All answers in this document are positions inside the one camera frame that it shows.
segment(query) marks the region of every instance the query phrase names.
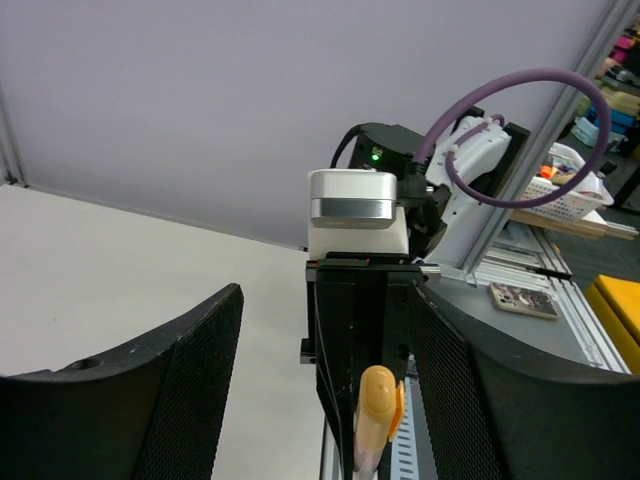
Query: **laundry basket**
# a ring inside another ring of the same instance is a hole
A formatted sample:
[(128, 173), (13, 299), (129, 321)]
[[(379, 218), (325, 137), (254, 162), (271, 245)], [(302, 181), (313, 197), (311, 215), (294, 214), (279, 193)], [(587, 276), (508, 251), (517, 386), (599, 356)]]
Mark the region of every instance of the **laundry basket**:
[[(572, 165), (576, 169), (582, 168), (584, 165), (584, 160), (580, 154), (573, 148), (569, 148), (566, 145), (554, 143), (551, 150), (549, 150), (549, 153), (551, 155), (561, 157), (563, 161)], [(565, 223), (573, 223), (598, 207), (613, 204), (613, 197), (604, 186), (601, 186), (600, 189), (602, 198), (595, 198), (578, 193), (584, 185), (598, 182), (601, 183), (601, 180), (596, 176), (596, 174), (589, 172), (589, 177), (583, 180), (568, 194), (551, 203), (547, 203), (546, 205), (528, 208), (526, 210), (535, 213), (536, 215), (540, 215), (541, 217), (551, 218)], [(531, 179), (531, 183), (529, 183), (529, 186), (522, 195), (522, 200), (542, 197), (554, 192), (558, 188), (559, 187), (553, 185), (551, 181), (546, 178), (534, 177)]]

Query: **black connector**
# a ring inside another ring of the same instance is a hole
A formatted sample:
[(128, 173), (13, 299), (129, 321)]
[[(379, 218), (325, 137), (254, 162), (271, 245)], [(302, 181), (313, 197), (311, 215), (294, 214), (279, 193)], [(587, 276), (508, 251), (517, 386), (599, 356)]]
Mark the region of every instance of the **black connector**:
[(398, 203), (406, 208), (418, 208), (425, 202), (427, 193), (427, 165), (409, 162), (404, 178), (398, 181)]

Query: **white table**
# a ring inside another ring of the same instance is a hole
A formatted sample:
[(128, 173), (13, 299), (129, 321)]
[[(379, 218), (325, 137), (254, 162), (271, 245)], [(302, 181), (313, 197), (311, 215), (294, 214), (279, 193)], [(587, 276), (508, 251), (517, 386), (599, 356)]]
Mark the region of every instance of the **white table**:
[(0, 373), (63, 368), (236, 282), (245, 309), (213, 478), (317, 476), (303, 252), (6, 185), (0, 218)]

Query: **yellow cushion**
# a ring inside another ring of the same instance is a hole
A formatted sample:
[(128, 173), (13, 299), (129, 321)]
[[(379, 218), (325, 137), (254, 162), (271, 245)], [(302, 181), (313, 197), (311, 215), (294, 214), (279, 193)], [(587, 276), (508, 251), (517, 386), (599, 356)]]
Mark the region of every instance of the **yellow cushion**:
[(631, 373), (640, 375), (640, 346), (596, 288), (595, 283), (587, 289), (585, 297)]
[(640, 283), (600, 275), (594, 285), (640, 344)]

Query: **black cable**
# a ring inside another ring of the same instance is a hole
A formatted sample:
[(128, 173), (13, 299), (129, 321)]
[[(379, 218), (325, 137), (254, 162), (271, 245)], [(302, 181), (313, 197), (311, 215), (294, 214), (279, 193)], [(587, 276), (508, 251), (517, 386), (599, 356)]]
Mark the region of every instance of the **black cable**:
[(349, 129), (349, 131), (345, 134), (344, 138), (338, 145), (338, 148), (336, 149), (336, 153), (333, 154), (333, 158), (331, 159), (331, 165), (329, 166), (329, 168), (336, 168), (340, 155), (342, 155), (342, 152), (344, 152), (344, 149), (347, 148), (347, 145), (349, 145), (351, 140), (353, 140), (358, 135), (360, 135), (361, 129), (362, 129), (362, 125), (356, 125)]

